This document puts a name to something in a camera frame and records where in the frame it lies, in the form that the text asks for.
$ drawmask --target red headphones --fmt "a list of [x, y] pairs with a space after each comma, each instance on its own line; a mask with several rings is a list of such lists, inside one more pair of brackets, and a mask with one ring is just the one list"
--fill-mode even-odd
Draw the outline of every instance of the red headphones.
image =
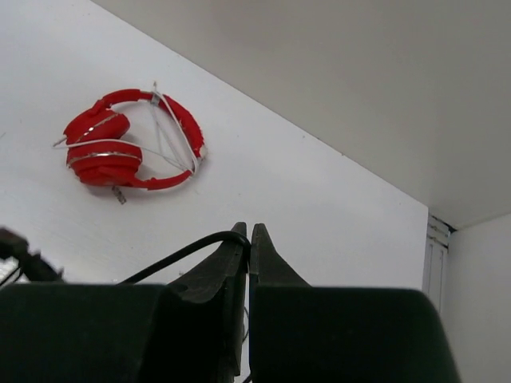
[[[135, 173], [142, 163], [141, 147], [119, 140], [128, 131], [129, 120], [111, 107], [121, 102], [140, 100], [150, 101], [176, 120], [194, 156], [192, 170], [188, 169], [178, 176], [160, 180], [137, 178]], [[67, 165], [74, 170], [83, 184], [92, 186], [117, 185], [149, 190], [171, 188], [196, 172], [198, 163], [205, 154], [202, 132], [190, 112], [169, 96], [156, 91], [123, 89], [107, 94], [91, 109], [72, 120], [65, 128], [64, 136], [61, 142], [65, 140], [69, 149]]]

